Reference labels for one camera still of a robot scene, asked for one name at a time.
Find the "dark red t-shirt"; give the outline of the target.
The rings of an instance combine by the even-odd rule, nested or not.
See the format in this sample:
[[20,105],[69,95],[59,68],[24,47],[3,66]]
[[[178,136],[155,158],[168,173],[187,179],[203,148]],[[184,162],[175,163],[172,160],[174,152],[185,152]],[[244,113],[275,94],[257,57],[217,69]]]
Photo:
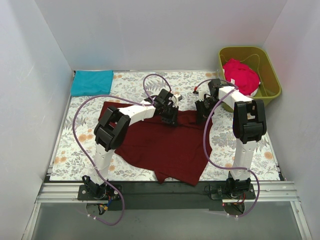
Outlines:
[[210,154],[205,123],[197,123],[195,110],[178,111],[177,126],[155,116],[132,124],[124,142],[115,150],[128,164],[153,171],[159,183],[167,178],[196,186]]

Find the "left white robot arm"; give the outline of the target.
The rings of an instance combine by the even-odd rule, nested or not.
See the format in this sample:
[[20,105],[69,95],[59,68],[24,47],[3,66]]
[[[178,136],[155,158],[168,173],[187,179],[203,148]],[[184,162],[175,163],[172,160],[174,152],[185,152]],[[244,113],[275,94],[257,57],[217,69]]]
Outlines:
[[160,116],[166,124],[176,126],[179,101],[182,99],[180,94],[172,94],[162,89],[158,95],[146,98],[138,104],[120,108],[112,105],[105,110],[94,129],[94,171],[82,177],[86,191],[91,197],[101,200],[113,191],[105,180],[108,177],[112,156],[124,142],[129,126],[155,116]]

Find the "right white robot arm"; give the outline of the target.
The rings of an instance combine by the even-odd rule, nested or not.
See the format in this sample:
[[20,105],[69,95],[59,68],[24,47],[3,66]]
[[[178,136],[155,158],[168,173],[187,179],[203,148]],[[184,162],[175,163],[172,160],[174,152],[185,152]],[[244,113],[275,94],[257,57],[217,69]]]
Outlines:
[[251,171],[254,150],[258,142],[267,132],[265,105],[261,99],[254,100],[242,94],[237,85],[218,78],[207,79],[209,93],[194,88],[193,94],[198,96],[196,101],[196,119],[204,123],[203,151],[207,151],[207,134],[209,124],[216,108],[227,104],[233,110],[232,130],[236,138],[236,150],[233,165],[226,167],[228,178],[224,192],[232,199],[244,197],[250,191]]

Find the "bright pink t-shirt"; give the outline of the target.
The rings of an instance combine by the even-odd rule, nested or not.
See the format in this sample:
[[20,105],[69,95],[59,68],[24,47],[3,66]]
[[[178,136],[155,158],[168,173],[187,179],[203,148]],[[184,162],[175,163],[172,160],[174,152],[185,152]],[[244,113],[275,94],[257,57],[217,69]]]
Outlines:
[[240,93],[254,97],[260,86],[260,78],[248,65],[231,58],[222,66],[225,80],[236,85]]

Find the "olive green plastic bin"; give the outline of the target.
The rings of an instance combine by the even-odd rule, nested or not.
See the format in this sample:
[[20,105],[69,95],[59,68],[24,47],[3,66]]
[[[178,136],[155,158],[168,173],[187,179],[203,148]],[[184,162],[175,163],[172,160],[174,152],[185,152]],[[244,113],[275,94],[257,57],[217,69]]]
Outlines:
[[270,62],[267,53],[257,46],[227,46],[218,53],[218,75],[220,79],[225,79],[223,66],[230,60],[235,59],[247,65],[257,73],[260,85],[257,93],[252,97],[254,100],[263,100],[267,106],[273,99],[277,98],[282,88],[278,77]]

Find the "folded teal t-shirt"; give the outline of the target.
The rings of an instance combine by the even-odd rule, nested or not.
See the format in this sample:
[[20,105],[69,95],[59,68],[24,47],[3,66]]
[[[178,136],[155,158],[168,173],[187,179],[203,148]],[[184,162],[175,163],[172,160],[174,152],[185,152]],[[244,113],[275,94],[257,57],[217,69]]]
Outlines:
[[112,70],[77,70],[70,95],[72,97],[108,95],[111,91],[114,72]]

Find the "floral patterned table mat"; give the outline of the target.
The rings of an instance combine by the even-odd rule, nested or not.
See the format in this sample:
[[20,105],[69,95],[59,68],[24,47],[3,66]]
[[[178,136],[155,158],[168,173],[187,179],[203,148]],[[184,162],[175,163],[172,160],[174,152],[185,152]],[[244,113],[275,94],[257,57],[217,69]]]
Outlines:
[[[140,102],[148,95],[156,95],[162,89],[171,88],[182,95],[181,111],[196,108],[194,87],[206,91],[207,79],[214,79],[214,71],[165,71],[152,75],[149,72],[115,72],[110,90],[110,102],[125,100]],[[90,159],[96,152],[94,128],[98,122],[105,98],[90,100],[88,97],[72,97],[65,117],[60,140],[51,164],[51,181],[80,181],[92,172]],[[228,172],[221,166],[231,167],[235,159],[236,139],[233,135],[232,113],[218,107],[212,116],[210,145],[213,148],[208,163],[200,177],[202,181],[224,181]],[[258,142],[251,164],[252,180],[278,181],[279,165],[268,135]],[[120,156],[114,155],[108,170],[111,181],[155,181],[151,170],[134,167]]]

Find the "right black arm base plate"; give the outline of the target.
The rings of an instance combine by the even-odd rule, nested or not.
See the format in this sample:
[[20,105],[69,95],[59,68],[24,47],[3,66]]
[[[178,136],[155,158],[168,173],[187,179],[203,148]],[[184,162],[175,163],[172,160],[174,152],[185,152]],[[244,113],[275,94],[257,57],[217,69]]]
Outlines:
[[255,200],[256,193],[254,186],[250,184],[249,190],[242,194],[233,194],[227,191],[224,182],[212,182],[204,187],[204,192],[212,200]]

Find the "aluminium frame rail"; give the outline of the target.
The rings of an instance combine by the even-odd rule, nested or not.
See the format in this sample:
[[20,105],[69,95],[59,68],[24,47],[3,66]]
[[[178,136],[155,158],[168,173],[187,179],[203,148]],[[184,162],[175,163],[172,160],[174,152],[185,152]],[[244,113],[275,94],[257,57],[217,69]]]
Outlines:
[[[43,183],[37,203],[72,203],[77,200],[80,182]],[[258,201],[260,202],[299,202],[300,197],[293,181],[262,181]]]

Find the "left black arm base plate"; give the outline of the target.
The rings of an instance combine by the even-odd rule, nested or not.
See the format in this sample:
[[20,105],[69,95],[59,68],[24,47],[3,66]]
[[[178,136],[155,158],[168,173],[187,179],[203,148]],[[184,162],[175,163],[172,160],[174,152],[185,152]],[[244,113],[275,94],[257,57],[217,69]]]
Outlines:
[[120,200],[119,192],[122,189],[121,185],[116,185],[118,190],[114,190],[111,187],[107,187],[105,193],[101,197],[92,196],[85,185],[80,185],[78,189],[77,200],[79,201],[108,201],[108,200]]

